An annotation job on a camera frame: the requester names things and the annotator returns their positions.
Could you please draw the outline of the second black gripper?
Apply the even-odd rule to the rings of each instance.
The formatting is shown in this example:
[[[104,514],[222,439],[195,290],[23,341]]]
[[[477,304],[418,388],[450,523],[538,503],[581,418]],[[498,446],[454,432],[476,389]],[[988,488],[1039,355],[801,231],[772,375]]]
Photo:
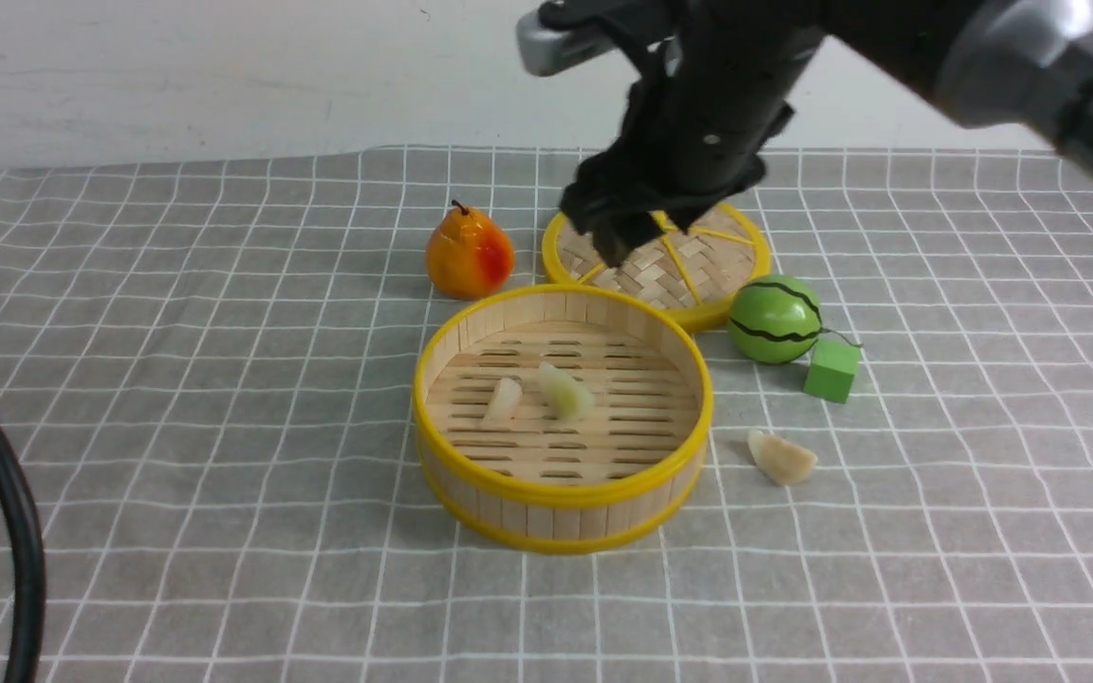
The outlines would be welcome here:
[[[659,213],[686,231],[762,181],[760,152],[792,120],[789,92],[823,42],[816,28],[677,35],[630,89],[615,142],[565,186],[572,228],[619,268],[663,236]]]

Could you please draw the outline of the second grey robot arm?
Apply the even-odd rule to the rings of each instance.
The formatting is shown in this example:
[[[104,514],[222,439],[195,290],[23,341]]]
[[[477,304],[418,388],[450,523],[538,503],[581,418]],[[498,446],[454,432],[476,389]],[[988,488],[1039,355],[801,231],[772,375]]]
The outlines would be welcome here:
[[[610,148],[561,195],[608,267],[759,185],[760,151],[828,36],[962,128],[1020,123],[1093,177],[1093,1],[544,1],[516,26],[524,69],[618,50],[639,78]]]

